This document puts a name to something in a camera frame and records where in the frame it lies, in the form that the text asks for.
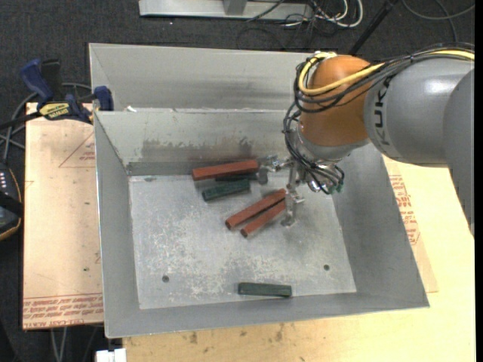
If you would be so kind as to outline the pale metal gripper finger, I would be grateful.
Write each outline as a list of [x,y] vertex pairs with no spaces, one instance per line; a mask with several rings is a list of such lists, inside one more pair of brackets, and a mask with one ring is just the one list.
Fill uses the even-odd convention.
[[285,196],[285,214],[281,221],[283,226],[292,226],[297,221],[297,206],[305,201],[298,193],[287,193]]
[[269,155],[260,159],[260,172],[277,173],[284,168],[284,163],[277,155]]

